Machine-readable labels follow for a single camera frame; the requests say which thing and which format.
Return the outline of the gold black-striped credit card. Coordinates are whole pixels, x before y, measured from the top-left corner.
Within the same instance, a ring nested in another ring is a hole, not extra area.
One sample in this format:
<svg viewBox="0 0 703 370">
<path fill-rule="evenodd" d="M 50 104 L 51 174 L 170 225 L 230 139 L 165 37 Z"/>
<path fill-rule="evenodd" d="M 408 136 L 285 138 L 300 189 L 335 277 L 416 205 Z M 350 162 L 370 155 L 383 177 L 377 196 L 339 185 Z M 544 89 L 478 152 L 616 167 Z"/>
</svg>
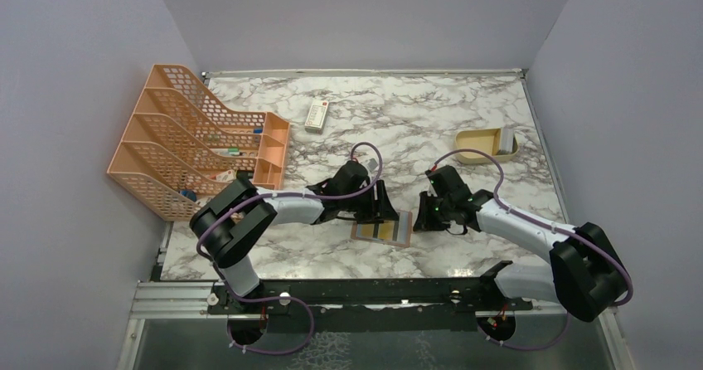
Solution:
<svg viewBox="0 0 703 370">
<path fill-rule="evenodd" d="M 356 238 L 370 241 L 395 241 L 395 222 L 358 224 Z"/>
</svg>

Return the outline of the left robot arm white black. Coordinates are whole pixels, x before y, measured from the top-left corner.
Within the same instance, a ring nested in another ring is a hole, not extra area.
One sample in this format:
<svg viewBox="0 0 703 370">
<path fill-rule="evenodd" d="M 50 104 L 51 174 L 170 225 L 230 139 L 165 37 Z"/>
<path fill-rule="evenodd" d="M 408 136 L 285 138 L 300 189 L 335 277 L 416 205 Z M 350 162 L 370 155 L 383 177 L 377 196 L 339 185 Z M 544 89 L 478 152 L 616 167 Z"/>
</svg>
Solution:
<svg viewBox="0 0 703 370">
<path fill-rule="evenodd" d="M 351 213 L 359 224 L 400 218 L 383 181 L 370 178 L 364 166 L 349 160 L 333 177 L 299 192 L 264 189 L 237 178 L 192 216 L 189 227 L 198 248 L 230 286 L 231 304 L 247 313 L 260 302 L 259 277 L 249 253 L 264 232 L 283 224 L 322 224 L 342 212 Z"/>
</svg>

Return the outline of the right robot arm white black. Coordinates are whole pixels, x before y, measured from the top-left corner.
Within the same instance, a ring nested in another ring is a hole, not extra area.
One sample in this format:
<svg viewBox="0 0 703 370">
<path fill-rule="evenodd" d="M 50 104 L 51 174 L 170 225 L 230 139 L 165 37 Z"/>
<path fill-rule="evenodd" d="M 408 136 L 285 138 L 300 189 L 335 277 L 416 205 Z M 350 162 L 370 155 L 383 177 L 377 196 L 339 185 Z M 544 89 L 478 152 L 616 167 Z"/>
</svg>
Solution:
<svg viewBox="0 0 703 370">
<path fill-rule="evenodd" d="M 499 309 L 510 299 L 560 304 L 591 322 L 628 292 L 629 279 L 604 230 L 586 222 L 551 222 L 503 202 L 494 192 L 473 192 L 451 166 L 426 172 L 414 231 L 442 231 L 452 224 L 501 237 L 542 259 L 540 265 L 508 264 L 478 287 L 480 302 Z"/>
</svg>

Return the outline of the tan leather card holder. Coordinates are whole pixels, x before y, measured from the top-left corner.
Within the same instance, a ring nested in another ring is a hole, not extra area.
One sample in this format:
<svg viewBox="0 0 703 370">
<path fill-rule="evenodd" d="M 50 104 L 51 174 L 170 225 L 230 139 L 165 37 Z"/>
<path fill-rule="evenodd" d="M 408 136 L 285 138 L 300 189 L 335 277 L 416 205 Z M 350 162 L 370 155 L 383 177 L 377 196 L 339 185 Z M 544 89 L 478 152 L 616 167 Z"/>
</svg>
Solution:
<svg viewBox="0 0 703 370">
<path fill-rule="evenodd" d="M 412 236 L 412 213 L 398 211 L 398 214 L 398 221 L 383 221 L 376 224 L 354 223 L 351 229 L 351 239 L 401 248 L 409 247 Z"/>
</svg>

